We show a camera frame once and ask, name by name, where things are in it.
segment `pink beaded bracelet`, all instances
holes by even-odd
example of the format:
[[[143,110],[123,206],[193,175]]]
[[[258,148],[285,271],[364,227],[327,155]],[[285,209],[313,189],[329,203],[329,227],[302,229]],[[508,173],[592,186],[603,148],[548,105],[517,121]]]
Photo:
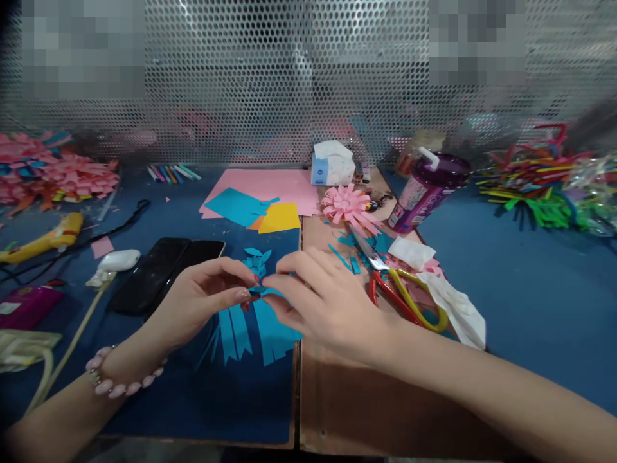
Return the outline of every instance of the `pink beaded bracelet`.
[[[115,348],[115,345],[103,347],[96,353],[93,359],[85,364],[85,370],[90,375],[90,382],[93,384],[94,392],[97,395],[108,394],[110,399],[117,399],[123,394],[126,394],[128,397],[135,394],[139,389],[150,386],[157,377],[163,374],[163,365],[167,363],[167,359],[163,360],[161,366],[153,371],[151,375],[142,379],[140,383],[131,383],[128,387],[124,384],[114,386],[114,382],[111,379],[101,380],[100,366],[105,357]]]

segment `scissor blade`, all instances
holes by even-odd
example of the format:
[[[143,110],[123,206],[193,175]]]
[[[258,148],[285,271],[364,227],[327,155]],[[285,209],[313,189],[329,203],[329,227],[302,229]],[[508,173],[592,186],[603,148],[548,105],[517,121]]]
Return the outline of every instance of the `scissor blade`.
[[[373,248],[368,244],[368,241],[364,239],[364,237],[355,229],[353,225],[349,225],[349,229],[352,231],[353,237],[355,238],[356,243],[360,246],[360,250],[366,255],[366,258],[371,263],[371,266],[374,270],[384,271],[389,270],[384,261],[379,257],[379,254],[375,252]]]

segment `perforated metal screen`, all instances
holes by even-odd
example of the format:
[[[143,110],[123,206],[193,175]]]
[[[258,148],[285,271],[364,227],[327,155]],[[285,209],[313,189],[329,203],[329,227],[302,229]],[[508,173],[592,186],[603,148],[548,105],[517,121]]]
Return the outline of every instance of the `perforated metal screen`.
[[[524,17],[522,85],[434,84],[438,3],[145,0],[134,98],[24,95],[17,12],[3,44],[0,120],[4,131],[75,131],[104,156],[143,148],[150,160],[304,163],[313,143],[338,138],[378,162],[417,128],[482,156],[615,96],[617,2],[510,2]]]

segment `scissors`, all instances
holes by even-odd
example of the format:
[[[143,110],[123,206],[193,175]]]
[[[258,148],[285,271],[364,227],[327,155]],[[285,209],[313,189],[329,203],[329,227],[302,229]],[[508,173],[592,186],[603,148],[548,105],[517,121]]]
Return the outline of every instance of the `scissors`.
[[[349,225],[349,228],[352,231],[353,237],[355,238],[356,243],[360,247],[360,250],[366,255],[368,262],[371,264],[373,268],[373,273],[371,274],[371,280],[369,282],[368,287],[368,296],[370,297],[373,304],[377,305],[377,285],[394,301],[399,310],[401,310],[407,320],[411,323],[415,323],[418,326],[424,327],[434,332],[442,332],[446,328],[448,328],[448,314],[443,310],[439,305],[437,305],[437,313],[439,314],[439,322],[437,325],[433,325],[429,323],[422,312],[420,312],[418,306],[415,304],[409,291],[403,284],[401,277],[410,280],[420,286],[424,291],[431,294],[428,286],[424,284],[419,278],[414,277],[411,273],[408,273],[404,270],[398,269],[394,270],[392,267],[387,265],[379,254],[371,248],[366,239],[352,226]],[[396,292],[390,288],[390,286],[385,283],[385,281],[381,278],[382,271],[387,271],[388,274],[392,277],[394,284],[396,285],[400,296],[396,294]]]

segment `purple water bottle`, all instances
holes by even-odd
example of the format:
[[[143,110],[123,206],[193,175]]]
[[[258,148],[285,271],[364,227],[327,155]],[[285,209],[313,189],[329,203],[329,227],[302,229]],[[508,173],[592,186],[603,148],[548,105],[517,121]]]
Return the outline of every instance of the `purple water bottle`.
[[[433,154],[425,148],[420,152],[424,156],[413,165],[411,177],[388,219],[388,225],[397,233],[414,230],[471,176],[471,166],[462,158]]]

